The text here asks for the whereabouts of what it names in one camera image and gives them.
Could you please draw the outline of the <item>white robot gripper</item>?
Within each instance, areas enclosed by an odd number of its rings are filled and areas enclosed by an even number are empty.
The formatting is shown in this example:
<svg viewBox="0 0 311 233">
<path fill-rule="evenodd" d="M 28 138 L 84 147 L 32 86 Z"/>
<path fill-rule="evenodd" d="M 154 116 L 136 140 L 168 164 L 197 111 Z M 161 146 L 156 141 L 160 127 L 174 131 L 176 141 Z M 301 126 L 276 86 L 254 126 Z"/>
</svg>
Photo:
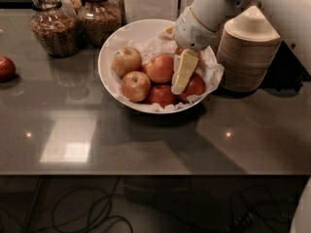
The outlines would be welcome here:
<svg viewBox="0 0 311 233">
<path fill-rule="evenodd" d="M 171 91 L 181 94 L 190 81 L 198 64 L 198 51 L 207 49 L 216 38 L 195 16 L 190 7 L 186 7 L 174 24 L 158 34 L 164 41 L 175 40 L 178 47 L 184 49 L 174 57 L 174 74 Z"/>
</svg>

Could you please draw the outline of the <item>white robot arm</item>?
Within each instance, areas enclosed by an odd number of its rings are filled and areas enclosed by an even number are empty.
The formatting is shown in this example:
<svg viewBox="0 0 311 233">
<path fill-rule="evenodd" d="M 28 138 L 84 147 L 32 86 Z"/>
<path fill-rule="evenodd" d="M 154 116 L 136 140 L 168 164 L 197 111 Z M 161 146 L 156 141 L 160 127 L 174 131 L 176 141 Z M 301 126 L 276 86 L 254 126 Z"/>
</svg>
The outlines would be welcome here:
<svg viewBox="0 0 311 233">
<path fill-rule="evenodd" d="M 193 0 L 172 25 L 178 47 L 205 50 L 226 20 L 255 6 L 306 70 L 311 68 L 311 0 Z"/>
</svg>

